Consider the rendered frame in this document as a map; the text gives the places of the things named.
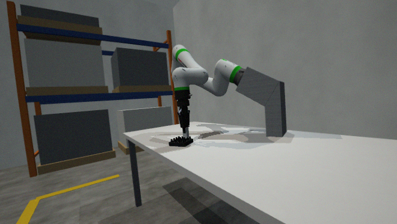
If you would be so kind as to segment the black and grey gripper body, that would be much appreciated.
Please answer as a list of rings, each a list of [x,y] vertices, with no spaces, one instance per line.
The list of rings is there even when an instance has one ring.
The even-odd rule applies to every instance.
[[[177,106],[179,107],[179,111],[180,111],[180,109],[181,109],[183,115],[185,115],[184,110],[188,109],[188,107],[185,106],[185,105],[189,106],[189,100],[183,100],[183,101],[180,100],[180,101],[177,101]]]

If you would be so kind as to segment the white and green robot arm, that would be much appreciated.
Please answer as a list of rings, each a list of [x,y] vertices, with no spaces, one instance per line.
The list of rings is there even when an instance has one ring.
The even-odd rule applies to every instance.
[[[195,69],[194,69],[195,68]],[[189,85],[197,85],[215,96],[223,96],[229,83],[238,86],[245,69],[225,59],[219,60],[214,69],[214,78],[198,65],[182,45],[172,50],[171,74],[174,83],[175,100],[188,100],[192,96]],[[187,99],[188,98],[188,99]]]

